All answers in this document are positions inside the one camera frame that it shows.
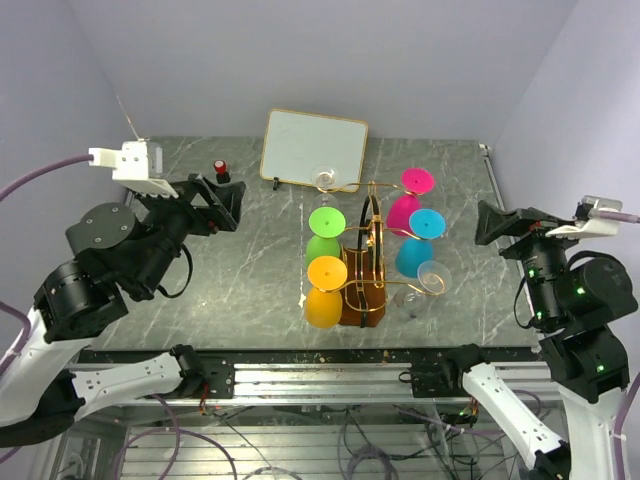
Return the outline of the clear wine glass front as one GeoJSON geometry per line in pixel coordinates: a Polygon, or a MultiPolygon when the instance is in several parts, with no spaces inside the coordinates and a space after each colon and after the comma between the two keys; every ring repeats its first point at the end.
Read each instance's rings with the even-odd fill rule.
{"type": "Polygon", "coordinates": [[[423,318],[429,301],[446,294],[452,284],[452,274],[444,264],[433,260],[421,263],[415,282],[402,285],[392,299],[399,320],[407,323],[423,318]]]}

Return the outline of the red black stamp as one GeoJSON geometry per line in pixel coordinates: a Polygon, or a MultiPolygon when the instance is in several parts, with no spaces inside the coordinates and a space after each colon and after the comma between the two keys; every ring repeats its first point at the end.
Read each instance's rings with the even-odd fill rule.
{"type": "Polygon", "coordinates": [[[218,184],[228,184],[231,181],[231,176],[228,171],[227,163],[222,159],[214,161],[214,170],[216,175],[216,181],[218,184]]]}

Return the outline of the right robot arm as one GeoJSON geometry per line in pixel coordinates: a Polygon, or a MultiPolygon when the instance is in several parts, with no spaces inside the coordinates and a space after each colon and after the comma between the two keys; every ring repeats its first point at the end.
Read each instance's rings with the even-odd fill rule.
{"type": "Polygon", "coordinates": [[[506,385],[483,349],[449,351],[440,375],[450,394],[467,393],[509,438],[534,479],[623,479],[623,424],[639,388],[628,354],[611,331],[615,320],[637,311],[624,265],[602,252],[579,250],[583,239],[612,237],[638,217],[620,201],[585,196],[572,219],[535,208],[501,210],[478,205],[475,241],[512,238],[501,256],[523,267],[528,327],[539,335],[540,354],[564,405],[568,433],[549,429],[506,385]]]}

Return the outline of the clear wine glass back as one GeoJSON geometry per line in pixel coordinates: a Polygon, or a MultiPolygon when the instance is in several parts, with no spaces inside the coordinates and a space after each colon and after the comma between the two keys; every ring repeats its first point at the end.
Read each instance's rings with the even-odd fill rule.
{"type": "Polygon", "coordinates": [[[313,187],[318,191],[313,208],[332,207],[337,208],[339,202],[331,193],[331,190],[339,186],[339,172],[331,166],[318,166],[310,175],[313,187]]]}

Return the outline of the blue wine glass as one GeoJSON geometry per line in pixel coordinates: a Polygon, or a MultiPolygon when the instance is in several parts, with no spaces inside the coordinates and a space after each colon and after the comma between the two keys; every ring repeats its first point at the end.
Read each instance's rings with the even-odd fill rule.
{"type": "Polygon", "coordinates": [[[416,278],[419,266],[433,259],[432,240],[440,238],[446,230],[446,221],[437,211],[418,209],[409,217],[409,228],[413,237],[407,237],[400,247],[396,259],[396,270],[408,278],[416,278]]]}

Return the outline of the aluminium frame rail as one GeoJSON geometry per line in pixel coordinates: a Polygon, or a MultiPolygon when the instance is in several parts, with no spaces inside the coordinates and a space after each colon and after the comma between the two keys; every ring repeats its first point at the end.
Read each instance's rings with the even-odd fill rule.
{"type": "MultiPolygon", "coordinates": [[[[492,364],[512,390],[524,400],[537,395],[543,401],[559,399],[548,368],[542,362],[492,364]]],[[[236,364],[230,385],[210,387],[207,405],[311,405],[416,403],[424,398],[459,399],[460,387],[450,388],[435,370],[426,367],[410,380],[410,364],[236,364]],[[218,392],[233,395],[223,398],[218,392]]]]}

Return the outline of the pink wine glass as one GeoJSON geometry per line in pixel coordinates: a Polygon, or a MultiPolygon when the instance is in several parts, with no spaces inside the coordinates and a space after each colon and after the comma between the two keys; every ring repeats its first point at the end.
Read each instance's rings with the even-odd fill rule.
{"type": "Polygon", "coordinates": [[[418,167],[406,169],[401,175],[401,183],[407,193],[398,197],[391,205],[385,225],[399,237],[406,237],[411,231],[410,216],[421,209],[421,196],[435,187],[433,175],[418,167]]]}

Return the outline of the clear wine glass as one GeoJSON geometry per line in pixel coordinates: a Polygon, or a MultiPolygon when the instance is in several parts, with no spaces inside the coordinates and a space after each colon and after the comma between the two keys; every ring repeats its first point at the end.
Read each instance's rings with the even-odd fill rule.
{"type": "Polygon", "coordinates": [[[399,320],[407,323],[423,318],[429,301],[446,294],[452,284],[452,274],[444,264],[433,260],[421,263],[415,282],[402,285],[392,299],[399,320]]]}
{"type": "Polygon", "coordinates": [[[337,208],[339,202],[331,193],[331,190],[339,186],[339,172],[331,166],[318,166],[310,175],[313,187],[318,191],[313,208],[332,207],[337,208]]]}

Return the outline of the gold framed whiteboard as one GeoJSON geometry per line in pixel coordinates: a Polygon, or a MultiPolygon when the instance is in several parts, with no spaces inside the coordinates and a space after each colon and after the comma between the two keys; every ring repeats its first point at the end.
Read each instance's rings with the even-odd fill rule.
{"type": "Polygon", "coordinates": [[[313,186],[322,172],[336,172],[335,184],[358,190],[368,137],[362,120],[273,109],[264,135],[260,176],[313,186]]]}

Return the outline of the orange wine glass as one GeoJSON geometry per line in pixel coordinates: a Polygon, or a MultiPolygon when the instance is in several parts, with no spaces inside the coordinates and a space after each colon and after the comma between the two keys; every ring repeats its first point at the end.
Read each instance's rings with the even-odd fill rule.
{"type": "Polygon", "coordinates": [[[340,290],[347,280],[347,267],[333,256],[314,259],[307,270],[311,289],[305,303],[305,318],[314,327],[331,328],[340,322],[343,300],[340,290]]]}

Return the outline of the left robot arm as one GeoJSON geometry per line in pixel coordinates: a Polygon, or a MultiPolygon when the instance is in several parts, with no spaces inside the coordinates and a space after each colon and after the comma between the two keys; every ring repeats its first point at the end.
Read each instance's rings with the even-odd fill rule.
{"type": "Polygon", "coordinates": [[[189,256],[189,236],[233,232],[240,223],[244,182],[216,185],[200,175],[176,184],[169,197],[140,195],[146,215],[103,203],[68,228],[73,258],[36,291],[28,329],[1,361],[1,444],[35,445],[92,413],[151,396],[192,397],[214,384],[195,350],[176,345],[149,360],[105,371],[74,373],[68,365],[129,302],[165,296],[171,263],[189,256]]]}

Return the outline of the green wine glass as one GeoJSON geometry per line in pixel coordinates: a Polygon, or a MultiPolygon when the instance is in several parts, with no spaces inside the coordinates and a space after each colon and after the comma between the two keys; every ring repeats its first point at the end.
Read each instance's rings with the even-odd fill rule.
{"type": "Polygon", "coordinates": [[[319,207],[311,213],[309,227],[312,237],[306,245],[306,266],[309,266],[316,258],[323,256],[339,258],[341,245],[338,237],[346,228],[346,219],[343,213],[334,207],[319,207]]]}

